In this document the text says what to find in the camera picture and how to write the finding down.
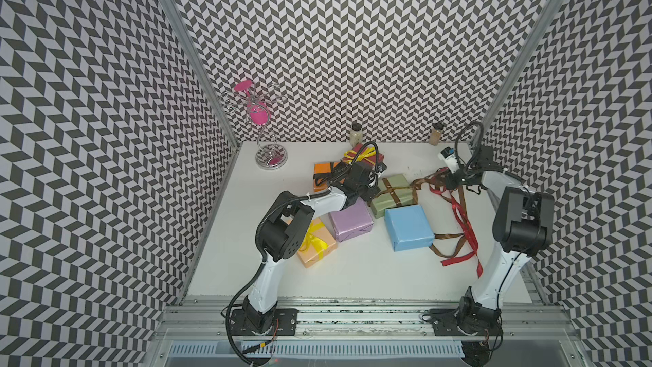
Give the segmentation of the blue gift box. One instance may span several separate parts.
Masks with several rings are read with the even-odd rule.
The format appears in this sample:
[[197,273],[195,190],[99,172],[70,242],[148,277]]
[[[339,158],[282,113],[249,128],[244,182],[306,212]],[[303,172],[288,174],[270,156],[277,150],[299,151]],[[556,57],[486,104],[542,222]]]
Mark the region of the blue gift box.
[[435,239],[424,209],[420,205],[386,210],[385,227],[395,252],[428,248]]

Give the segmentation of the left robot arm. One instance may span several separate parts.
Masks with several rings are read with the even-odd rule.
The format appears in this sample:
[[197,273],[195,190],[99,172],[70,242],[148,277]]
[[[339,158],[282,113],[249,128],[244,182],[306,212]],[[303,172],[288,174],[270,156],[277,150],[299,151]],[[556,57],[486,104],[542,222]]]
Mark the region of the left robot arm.
[[232,326],[242,325],[246,332],[264,335],[275,328],[278,314],[278,289],[285,262],[302,248],[323,253],[328,244],[310,237],[312,222],[332,212],[340,212],[357,200],[370,202],[380,193],[380,177],[387,169],[383,162],[368,166],[362,162],[346,164],[330,177],[329,185],[319,193],[294,195],[284,191],[256,227],[256,249],[261,264],[251,280],[234,295],[244,296],[238,314],[231,314]]

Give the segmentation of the peach gift box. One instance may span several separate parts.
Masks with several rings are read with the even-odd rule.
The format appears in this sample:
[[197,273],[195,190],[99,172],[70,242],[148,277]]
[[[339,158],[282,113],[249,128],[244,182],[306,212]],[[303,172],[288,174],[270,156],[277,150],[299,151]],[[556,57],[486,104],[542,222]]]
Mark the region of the peach gift box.
[[315,219],[311,222],[297,255],[305,268],[311,268],[337,247],[338,242],[324,222],[321,219]]

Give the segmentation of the green gift box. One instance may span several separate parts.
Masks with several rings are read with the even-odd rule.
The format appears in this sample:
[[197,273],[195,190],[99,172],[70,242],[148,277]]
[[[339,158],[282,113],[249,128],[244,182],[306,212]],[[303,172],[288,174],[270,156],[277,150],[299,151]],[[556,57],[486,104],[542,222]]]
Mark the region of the green gift box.
[[418,203],[416,191],[403,174],[395,174],[379,181],[380,192],[369,207],[375,219],[385,216],[388,209],[408,207]]

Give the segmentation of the brown ribbon of purple box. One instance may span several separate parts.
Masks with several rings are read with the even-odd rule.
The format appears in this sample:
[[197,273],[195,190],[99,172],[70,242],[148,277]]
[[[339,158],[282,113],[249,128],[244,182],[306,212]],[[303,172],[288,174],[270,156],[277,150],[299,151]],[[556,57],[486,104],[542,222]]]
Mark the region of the brown ribbon of purple box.
[[[450,171],[447,168],[439,168],[434,173],[441,173],[444,175],[444,185],[443,187],[447,190],[448,184],[448,174]],[[421,190],[417,193],[419,197],[425,198],[424,211],[426,213],[427,219],[430,221],[431,229],[434,234],[447,234],[447,233],[460,233],[461,229],[458,226],[455,218],[453,217],[453,211],[448,202],[445,202],[443,198],[439,195],[433,194],[430,191],[429,185],[422,185]],[[452,254],[455,246],[457,245],[456,240],[446,240],[446,241],[436,241],[432,244],[435,244],[435,247],[444,254]]]

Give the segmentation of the red ribbon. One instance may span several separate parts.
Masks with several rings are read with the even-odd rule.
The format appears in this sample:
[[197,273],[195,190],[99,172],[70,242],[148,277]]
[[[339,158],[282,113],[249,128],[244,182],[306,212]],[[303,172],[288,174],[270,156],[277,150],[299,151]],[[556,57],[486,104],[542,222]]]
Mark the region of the red ribbon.
[[457,241],[457,245],[452,254],[442,253],[435,247],[435,244],[431,244],[431,251],[442,258],[441,265],[444,267],[463,263],[475,258],[475,271],[477,277],[480,278],[484,271],[479,257],[480,245],[468,216],[463,188],[460,186],[455,191],[451,191],[446,190],[442,185],[435,185],[434,183],[429,185],[429,188],[433,194],[439,195],[445,202],[450,204],[453,217],[461,229],[460,233],[435,234],[436,241]]

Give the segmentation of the purple gift box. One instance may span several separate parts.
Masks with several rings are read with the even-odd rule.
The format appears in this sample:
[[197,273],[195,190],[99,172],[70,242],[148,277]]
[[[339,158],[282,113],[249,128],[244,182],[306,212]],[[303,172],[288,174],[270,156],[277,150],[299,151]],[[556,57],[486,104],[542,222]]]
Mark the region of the purple gift box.
[[374,219],[362,198],[342,211],[331,212],[329,220],[333,226],[334,238],[339,243],[367,234],[374,226]]

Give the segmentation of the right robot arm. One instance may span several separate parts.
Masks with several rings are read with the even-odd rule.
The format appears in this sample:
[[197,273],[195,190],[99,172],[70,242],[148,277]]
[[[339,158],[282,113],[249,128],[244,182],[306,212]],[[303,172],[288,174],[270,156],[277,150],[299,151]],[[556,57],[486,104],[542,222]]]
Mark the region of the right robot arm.
[[521,269],[552,243],[555,198],[497,164],[488,146],[474,151],[465,174],[499,203],[492,221],[492,255],[461,297],[454,321],[460,335],[497,336],[502,331],[505,292]]

